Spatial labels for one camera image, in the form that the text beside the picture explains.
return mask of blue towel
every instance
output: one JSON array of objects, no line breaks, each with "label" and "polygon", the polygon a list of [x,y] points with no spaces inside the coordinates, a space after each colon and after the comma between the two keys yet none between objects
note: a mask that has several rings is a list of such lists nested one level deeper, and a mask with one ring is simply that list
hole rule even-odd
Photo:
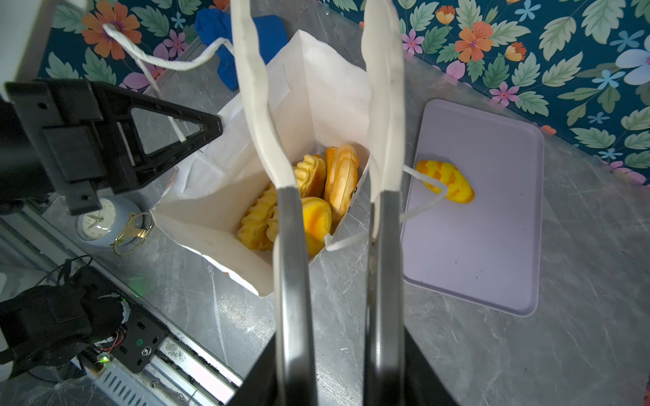
[{"label": "blue towel", "polygon": [[[277,16],[257,17],[253,19],[253,22],[257,27],[259,53],[264,63],[268,64],[280,49],[287,45],[287,33],[282,24],[282,20]],[[230,42],[233,41],[230,15],[218,8],[204,8],[203,10],[199,10],[196,13],[194,28],[196,29],[196,33],[199,34],[201,42],[204,44],[209,45],[219,37],[228,38]],[[237,72],[235,71],[235,57],[223,46],[219,48],[216,54],[221,58],[216,72],[224,84],[234,92],[239,87]]]}]

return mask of pink flower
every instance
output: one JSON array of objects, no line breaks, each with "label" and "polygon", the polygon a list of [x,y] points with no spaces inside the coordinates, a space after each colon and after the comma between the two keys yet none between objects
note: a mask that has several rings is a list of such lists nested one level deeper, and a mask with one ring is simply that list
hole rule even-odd
[{"label": "pink flower", "polygon": [[408,51],[409,54],[414,55],[415,52],[422,53],[422,47],[420,44],[424,42],[424,37],[416,37],[414,29],[411,28],[411,32],[409,32],[408,35],[402,34],[402,41],[404,41],[402,48],[404,48],[405,51]]},{"label": "pink flower", "polygon": [[645,176],[643,176],[641,173],[631,170],[630,168],[623,168],[623,165],[624,163],[622,160],[616,160],[608,166],[610,167],[610,172],[612,173],[622,173],[624,175],[627,175],[635,182],[639,182],[640,184],[645,183]]},{"label": "pink flower", "polygon": [[513,86],[508,89],[508,84],[503,82],[499,85],[499,89],[490,89],[489,92],[492,100],[507,106],[511,101],[519,101],[519,96],[515,95],[519,91],[519,86]]},{"label": "pink flower", "polygon": [[181,54],[189,47],[185,42],[185,33],[181,32],[176,36],[174,30],[169,30],[169,38],[162,42],[167,48],[169,48],[169,57],[174,58],[176,54],[180,57]]},{"label": "pink flower", "polygon": [[461,79],[465,76],[465,64],[459,60],[455,60],[447,66],[447,75],[454,79]]},{"label": "pink flower", "polygon": [[[167,47],[164,44],[158,44],[158,46],[153,50],[153,56],[168,60],[169,51],[167,51]],[[164,72],[164,69],[160,66],[154,66],[150,64],[145,65],[147,69],[149,69],[149,72],[151,72],[151,76],[153,76],[154,79],[158,79],[158,77]],[[122,83],[120,83],[120,87],[126,87],[129,89],[142,89],[147,86],[149,86],[149,81],[147,81],[147,77],[144,75],[144,73],[141,72],[129,73],[126,75]]]}]

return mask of white paper bag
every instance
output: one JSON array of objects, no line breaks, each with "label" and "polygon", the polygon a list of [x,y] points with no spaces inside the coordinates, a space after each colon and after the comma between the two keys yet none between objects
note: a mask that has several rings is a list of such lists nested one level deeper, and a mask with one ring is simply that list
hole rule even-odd
[{"label": "white paper bag", "polygon": [[[305,154],[350,144],[363,170],[371,97],[366,72],[304,31],[266,69],[271,113],[289,160],[296,164]],[[268,186],[268,176],[250,139],[239,95],[219,114],[223,135],[178,165],[173,185],[151,212],[177,244],[265,296],[273,291],[271,252],[249,250],[236,233]]]}]

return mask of yellow pastry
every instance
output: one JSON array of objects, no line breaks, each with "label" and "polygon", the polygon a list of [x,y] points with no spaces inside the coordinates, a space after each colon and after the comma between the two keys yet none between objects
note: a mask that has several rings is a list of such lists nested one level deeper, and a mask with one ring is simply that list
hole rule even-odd
[{"label": "yellow pastry", "polygon": [[278,204],[278,191],[270,183],[255,205],[241,220],[237,238],[249,249],[268,249],[270,242],[266,236],[267,221],[273,215],[273,208]]},{"label": "yellow pastry", "polygon": [[329,147],[325,150],[325,170],[327,173],[330,172],[332,161],[334,160],[334,155],[336,155],[336,148]]},{"label": "yellow pastry", "polygon": [[294,169],[300,197],[320,197],[325,186],[325,161],[305,155]]},{"label": "yellow pastry", "polygon": [[278,206],[275,206],[273,208],[273,217],[268,219],[266,222],[268,224],[268,229],[266,229],[266,237],[273,243],[276,241],[276,237],[278,236]]},{"label": "yellow pastry", "polygon": [[[422,160],[417,163],[415,170],[437,179],[449,187],[447,199],[457,203],[470,203],[474,200],[474,190],[462,173],[452,164],[436,160]],[[440,189],[428,183],[424,185],[433,193],[440,193]]]},{"label": "yellow pastry", "polygon": [[325,236],[332,229],[330,205],[318,197],[305,197],[302,200],[302,221],[305,225],[307,252],[313,257],[325,247]]},{"label": "yellow pastry", "polygon": [[[325,153],[329,160],[330,149]],[[325,182],[325,201],[330,204],[332,224],[334,227],[343,219],[348,211],[352,192],[357,186],[359,157],[352,146],[336,149],[334,156],[329,160],[327,181]]]}]

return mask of gray table surface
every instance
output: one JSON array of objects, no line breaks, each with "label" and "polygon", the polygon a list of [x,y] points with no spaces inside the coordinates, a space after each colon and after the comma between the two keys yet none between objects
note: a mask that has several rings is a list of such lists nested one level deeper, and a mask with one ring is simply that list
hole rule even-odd
[{"label": "gray table surface", "polygon": [[[276,14],[290,35],[303,29],[364,66],[361,29],[351,21],[310,0],[252,3],[254,15]],[[235,95],[216,76],[217,64],[173,74],[162,86],[166,99],[216,114]],[[407,60],[407,163],[423,108],[436,97],[491,110],[478,92]],[[152,149],[174,141],[164,120],[143,122]],[[167,181],[130,197],[150,207]],[[367,229],[368,190],[361,185],[337,236]],[[642,404],[650,370],[649,202],[593,157],[548,138],[537,311],[517,318],[404,285],[405,323],[460,404]],[[72,235],[60,202],[45,217]],[[159,229],[137,254],[87,248],[242,376],[275,330],[273,295],[258,298]],[[366,263],[367,247],[358,244],[321,253],[309,269],[321,405],[361,404]]]}]

